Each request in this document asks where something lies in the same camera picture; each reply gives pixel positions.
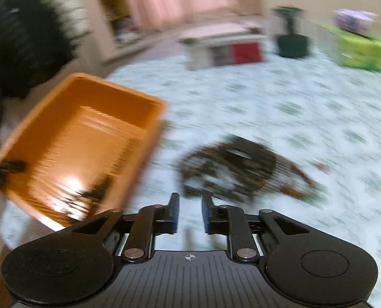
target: green object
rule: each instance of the green object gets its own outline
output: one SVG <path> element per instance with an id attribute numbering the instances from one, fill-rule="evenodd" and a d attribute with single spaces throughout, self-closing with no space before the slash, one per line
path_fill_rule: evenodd
<path id="1" fill-rule="evenodd" d="M 339 65 L 381 72 L 380 38 L 365 38 L 336 27 L 328 29 L 338 37 L 335 61 Z"/>
<path id="2" fill-rule="evenodd" d="M 293 59 L 307 56 L 309 54 L 309 40 L 306 36 L 295 32 L 295 17 L 300 15 L 303 10 L 295 7 L 280 7 L 274 9 L 274 11 L 286 20 L 286 32 L 288 33 L 277 38 L 279 55 Z"/>

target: small orange object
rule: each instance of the small orange object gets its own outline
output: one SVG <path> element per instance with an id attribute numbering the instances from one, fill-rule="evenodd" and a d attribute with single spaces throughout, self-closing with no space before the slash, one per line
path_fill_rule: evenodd
<path id="1" fill-rule="evenodd" d="M 123 208 L 159 143 L 163 100 L 87 74 L 49 93 L 0 148 L 0 163 L 22 160 L 2 192 L 53 230 L 72 224 L 75 195 L 111 178 L 96 213 Z"/>

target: robotic hand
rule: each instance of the robotic hand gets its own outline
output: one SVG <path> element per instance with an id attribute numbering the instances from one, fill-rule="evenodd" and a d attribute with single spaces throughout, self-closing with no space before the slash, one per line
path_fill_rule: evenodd
<path id="1" fill-rule="evenodd" d="M 20 246 L 2 264 L 13 306 L 370 307 L 378 270 L 364 250 L 269 209 L 215 206 L 207 191 L 202 211 L 206 233 L 226 235 L 227 250 L 155 251 L 157 235 L 177 231 L 177 193 L 168 205 L 110 210 Z"/>

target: silver screw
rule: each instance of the silver screw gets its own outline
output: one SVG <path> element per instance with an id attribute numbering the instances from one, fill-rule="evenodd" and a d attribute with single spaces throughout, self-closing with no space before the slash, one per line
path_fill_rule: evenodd
<path id="1" fill-rule="evenodd" d="M 243 248 L 243 249 L 237 250 L 236 255 L 239 256 L 240 258 L 248 259 L 248 258 L 253 258 L 254 256 L 256 256 L 256 252 L 250 248 Z"/>
<path id="2" fill-rule="evenodd" d="M 142 249 L 131 248 L 126 250 L 124 254 L 127 258 L 139 258 L 139 257 L 142 257 L 145 253 L 143 252 Z"/>

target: green floral pattern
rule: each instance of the green floral pattern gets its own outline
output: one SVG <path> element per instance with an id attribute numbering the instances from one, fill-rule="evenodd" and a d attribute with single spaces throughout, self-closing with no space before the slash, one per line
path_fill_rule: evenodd
<path id="1" fill-rule="evenodd" d="M 108 77 L 169 102 L 170 128 L 127 211 L 165 204 L 172 192 L 180 193 L 175 165 L 195 147 L 228 134 L 262 142 L 297 162 L 320 189 L 304 201 L 261 195 L 245 211 L 274 209 L 368 251 L 379 267 L 370 303 L 381 308 L 381 73 L 341 68 L 317 50 L 306 59 L 284 59 L 273 48 L 269 43 L 263 63 L 192 72 L 185 56 L 174 56 Z M 329 175 L 312 159 L 328 163 Z M 22 242 L 12 238 L 15 231 L 36 235 L 32 226 L 12 221 L 15 212 L 8 204 L 0 225 L 11 247 Z M 180 212 L 178 233 L 158 236 L 156 248 L 225 247 L 224 237 L 204 233 L 199 199 L 182 198 Z"/>

